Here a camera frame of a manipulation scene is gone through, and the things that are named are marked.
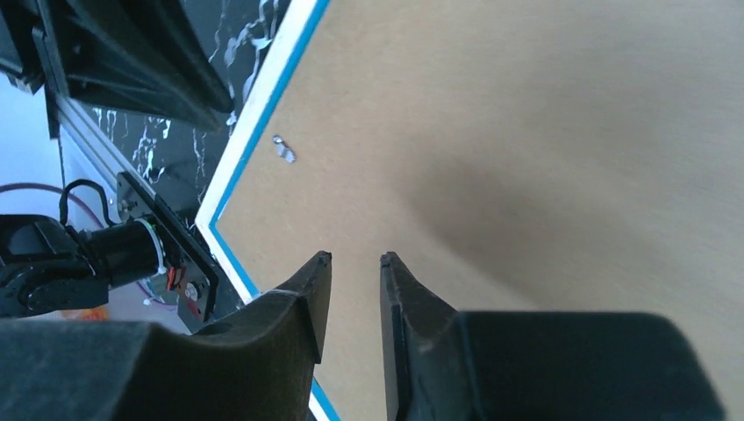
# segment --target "blue stripe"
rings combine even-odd
[[[290,79],[295,73],[297,64],[300,62],[300,59],[304,54],[304,50],[307,48],[307,45],[310,42],[310,38],[315,32],[315,28],[318,27],[318,23],[323,17],[323,13],[326,11],[326,7],[329,1],[330,0],[318,0],[318,2],[315,4],[311,15],[308,18],[299,39],[297,40],[297,44],[295,45],[294,50],[292,50],[290,58],[287,60],[287,65],[282,70],[282,74],[279,76],[279,81],[276,83],[274,90],[271,92],[271,96],[268,99],[266,108],[263,109],[263,112],[258,119],[258,123],[256,124],[253,133],[251,133],[251,137],[248,140],[246,149],[240,156],[238,165],[235,167],[235,171],[232,172],[230,181],[227,183],[227,187],[225,187],[225,191],[222,193],[222,197],[220,197],[217,204],[217,209],[215,210],[214,215],[212,215],[211,221],[209,223],[209,228],[214,235],[214,238],[217,239],[219,246],[222,248],[223,251],[225,251],[225,255],[227,256],[227,259],[230,261],[230,263],[232,263],[232,266],[235,268],[235,270],[238,271],[238,276],[240,276],[240,279],[243,281],[244,284],[246,284],[246,288],[248,289],[248,292],[251,294],[251,296],[258,295],[259,290],[258,288],[256,288],[250,276],[248,276],[248,273],[243,268],[243,265],[241,265],[238,259],[235,257],[233,250],[230,249],[225,239],[222,238],[222,235],[220,235],[219,231],[217,230],[217,221],[219,220],[219,217],[222,216],[222,212],[227,206],[227,201],[233,194],[233,190],[235,190],[235,185],[238,183],[240,176],[246,169],[248,160],[250,160],[251,155],[256,148],[256,145],[258,145],[258,141],[261,139],[261,135],[266,130],[266,125],[271,119],[271,115],[274,113],[276,105],[279,103],[279,99],[282,97],[282,94],[287,89],[287,85],[290,83]],[[328,396],[326,396],[326,393],[323,392],[323,390],[320,388],[320,385],[318,385],[318,382],[315,379],[312,380],[311,391],[315,398],[318,399],[318,403],[320,403],[320,407],[323,408],[323,411],[325,412],[325,415],[328,417],[328,419],[330,419],[331,421],[340,421],[341,418],[336,413],[336,410],[333,409],[331,401],[328,400]]]

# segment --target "marble pattern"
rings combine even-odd
[[[235,110],[222,115],[218,132],[180,121],[85,106],[104,135],[134,169],[193,229],[193,217],[209,187],[255,77],[290,0],[183,0],[197,38],[225,81]]]

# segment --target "wire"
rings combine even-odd
[[[109,218],[109,205],[106,203],[106,191],[97,182],[86,180],[84,178],[71,182],[62,190],[62,194],[60,196],[60,222],[62,222],[63,225],[68,224],[68,197],[70,195],[70,191],[79,186],[90,187],[98,193],[98,196],[101,198],[101,205],[103,207],[104,221],[108,226],[114,226],[116,223]]]
[[[64,189],[60,189],[59,187],[51,186],[49,184],[44,184],[41,182],[14,182],[14,183],[0,186],[0,194],[11,192],[11,191],[17,191],[17,190],[42,190],[42,191],[49,191],[52,193],[57,193],[58,195],[61,195],[65,191]],[[85,204],[85,202],[81,200],[80,197],[75,196],[75,194],[68,191],[68,199],[71,200],[76,205],[80,206],[80,209],[82,209],[82,211],[86,215],[88,215],[88,217],[93,222],[93,224],[96,225],[96,227],[98,227],[99,229],[104,228],[104,224],[102,224],[101,221],[98,219],[98,216],[96,216],[96,213],[87,204]],[[139,282],[135,282],[135,283],[137,284],[139,289],[147,296],[147,299],[149,299],[151,303],[159,304],[171,310],[175,308],[173,304],[165,303],[159,297],[154,296],[145,287],[140,285]]]
[[[59,187],[50,186],[49,184],[43,184],[40,182],[14,182],[11,184],[5,184],[0,186],[0,194],[6,193],[9,191],[16,191],[16,190],[44,190],[44,191],[50,191],[52,193],[57,193],[58,195],[61,195],[64,191],[63,189],[60,189]],[[96,223],[98,228],[103,228],[103,224],[98,220],[98,217],[96,216],[96,213],[87,205],[83,200],[80,199],[80,197],[75,196],[72,193],[68,193],[69,200],[73,201],[75,204],[80,206],[80,209],[82,209],[83,212],[85,212],[86,215],[90,217],[93,222]]]

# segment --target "brown board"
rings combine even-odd
[[[342,418],[384,419],[389,250],[458,308],[671,318],[744,416],[729,3],[331,2],[218,230],[260,289],[333,253],[316,377]]]

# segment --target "purple cable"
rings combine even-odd
[[[5,184],[0,186],[0,194],[3,194],[8,191],[16,191],[16,190],[42,190],[42,191],[49,191],[52,193],[57,193],[58,195],[61,195],[64,191],[63,189],[60,189],[59,187],[51,186],[49,184],[44,184],[40,182],[14,182],[11,184]],[[83,200],[80,199],[80,197],[75,196],[73,193],[68,193],[69,199],[72,200],[75,204],[80,206],[80,209],[82,209],[83,212],[85,212],[86,215],[90,218],[91,221],[93,221],[94,224],[99,229],[104,228],[104,224],[101,223],[101,221],[96,216],[96,213],[87,205]],[[147,296],[147,299],[150,300],[151,303],[156,303],[158,305],[161,305],[163,307],[167,307],[169,309],[174,309],[175,306],[172,304],[164,303],[163,301],[159,300],[158,298],[154,297],[150,291],[148,291],[145,287],[143,287],[139,281],[135,282],[139,289]]]

